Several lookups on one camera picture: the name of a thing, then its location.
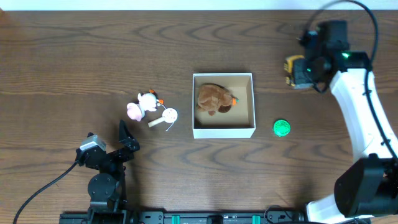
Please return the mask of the grey yellow toy truck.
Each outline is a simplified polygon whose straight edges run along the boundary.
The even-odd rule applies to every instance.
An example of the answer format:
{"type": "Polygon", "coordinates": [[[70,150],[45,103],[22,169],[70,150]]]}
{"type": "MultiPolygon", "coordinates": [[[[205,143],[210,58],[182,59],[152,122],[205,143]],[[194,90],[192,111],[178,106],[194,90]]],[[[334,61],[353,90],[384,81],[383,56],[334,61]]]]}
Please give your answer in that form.
{"type": "Polygon", "coordinates": [[[303,88],[307,83],[305,74],[305,57],[303,55],[292,55],[285,59],[284,70],[288,73],[286,83],[295,89],[303,88]]]}

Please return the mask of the pink white figurine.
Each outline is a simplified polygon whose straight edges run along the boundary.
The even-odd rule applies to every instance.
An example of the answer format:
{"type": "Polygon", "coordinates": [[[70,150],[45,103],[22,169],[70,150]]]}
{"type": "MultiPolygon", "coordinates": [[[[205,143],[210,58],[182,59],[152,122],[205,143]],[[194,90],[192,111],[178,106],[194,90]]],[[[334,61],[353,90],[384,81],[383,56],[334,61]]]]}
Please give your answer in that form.
{"type": "Polygon", "coordinates": [[[128,103],[126,106],[127,115],[131,120],[141,121],[146,115],[146,111],[155,112],[158,106],[164,104],[154,90],[149,90],[145,94],[139,93],[137,99],[137,103],[128,103]]]}

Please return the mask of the small round paper fan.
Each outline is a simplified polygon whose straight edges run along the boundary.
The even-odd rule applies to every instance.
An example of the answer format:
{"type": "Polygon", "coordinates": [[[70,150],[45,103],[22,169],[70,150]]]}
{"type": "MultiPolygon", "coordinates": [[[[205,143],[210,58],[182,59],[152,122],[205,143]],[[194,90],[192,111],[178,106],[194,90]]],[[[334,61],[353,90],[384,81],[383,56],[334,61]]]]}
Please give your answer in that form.
{"type": "Polygon", "coordinates": [[[162,112],[162,116],[149,122],[148,123],[148,127],[153,127],[156,126],[160,123],[169,123],[169,127],[166,129],[166,131],[168,131],[176,122],[176,120],[178,119],[178,112],[176,109],[174,108],[166,108],[164,106],[164,110],[162,112]]]}

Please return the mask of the green round toy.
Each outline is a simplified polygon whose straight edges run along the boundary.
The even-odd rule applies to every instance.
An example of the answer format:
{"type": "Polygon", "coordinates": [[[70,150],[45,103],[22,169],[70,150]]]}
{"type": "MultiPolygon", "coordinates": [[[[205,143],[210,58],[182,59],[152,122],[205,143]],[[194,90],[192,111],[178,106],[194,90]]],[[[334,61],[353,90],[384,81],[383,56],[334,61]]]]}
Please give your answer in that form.
{"type": "Polygon", "coordinates": [[[284,119],[278,119],[273,125],[274,134],[278,137],[284,137],[290,133],[290,123],[284,119]]]}

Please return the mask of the brown plush toy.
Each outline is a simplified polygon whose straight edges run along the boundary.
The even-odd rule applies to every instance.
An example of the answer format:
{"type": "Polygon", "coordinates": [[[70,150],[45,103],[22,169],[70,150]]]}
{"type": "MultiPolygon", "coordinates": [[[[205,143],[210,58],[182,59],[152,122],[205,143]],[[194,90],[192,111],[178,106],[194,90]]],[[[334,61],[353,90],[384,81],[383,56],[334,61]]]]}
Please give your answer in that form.
{"type": "Polygon", "coordinates": [[[239,100],[226,88],[215,84],[204,84],[198,90],[197,110],[210,116],[227,113],[239,100]]]}

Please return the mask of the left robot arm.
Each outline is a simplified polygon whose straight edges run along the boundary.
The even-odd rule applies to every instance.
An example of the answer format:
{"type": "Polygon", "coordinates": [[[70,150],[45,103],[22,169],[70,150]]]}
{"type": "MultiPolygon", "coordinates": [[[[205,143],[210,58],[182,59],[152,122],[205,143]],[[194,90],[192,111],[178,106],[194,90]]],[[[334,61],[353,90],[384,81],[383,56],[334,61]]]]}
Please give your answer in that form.
{"type": "Polygon", "coordinates": [[[79,166],[97,170],[88,184],[90,208],[94,211],[116,212],[126,203],[126,182],[124,163],[134,158],[140,149],[138,141],[129,132],[126,123],[119,123],[119,142],[122,148],[106,152],[106,144],[99,136],[89,133],[76,150],[79,166]]]}

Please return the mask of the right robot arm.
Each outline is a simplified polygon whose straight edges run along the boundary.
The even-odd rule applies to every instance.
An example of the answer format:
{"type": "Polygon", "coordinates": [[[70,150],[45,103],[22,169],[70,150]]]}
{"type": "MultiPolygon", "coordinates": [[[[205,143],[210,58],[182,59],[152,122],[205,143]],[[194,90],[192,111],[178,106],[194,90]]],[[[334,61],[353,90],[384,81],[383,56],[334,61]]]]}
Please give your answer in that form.
{"type": "Polygon", "coordinates": [[[397,214],[397,137],[383,110],[366,52],[349,49],[346,21],[305,29],[303,55],[288,57],[287,83],[295,89],[330,90],[351,139],[353,165],[335,182],[333,193],[307,204],[310,222],[345,223],[397,214]]]}

